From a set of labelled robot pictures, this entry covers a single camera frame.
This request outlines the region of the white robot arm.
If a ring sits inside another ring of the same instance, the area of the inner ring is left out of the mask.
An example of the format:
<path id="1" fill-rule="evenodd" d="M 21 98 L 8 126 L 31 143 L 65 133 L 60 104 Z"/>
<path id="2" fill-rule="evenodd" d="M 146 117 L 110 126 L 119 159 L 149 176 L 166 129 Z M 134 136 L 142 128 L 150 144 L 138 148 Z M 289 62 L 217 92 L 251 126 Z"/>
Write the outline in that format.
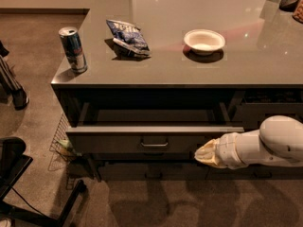
<path id="1" fill-rule="evenodd" d="M 239 169 L 250 165 L 303 166 L 303 124 L 288 116 L 275 115 L 259 129 L 226 133 L 195 151 L 196 161 L 216 167 Z"/>

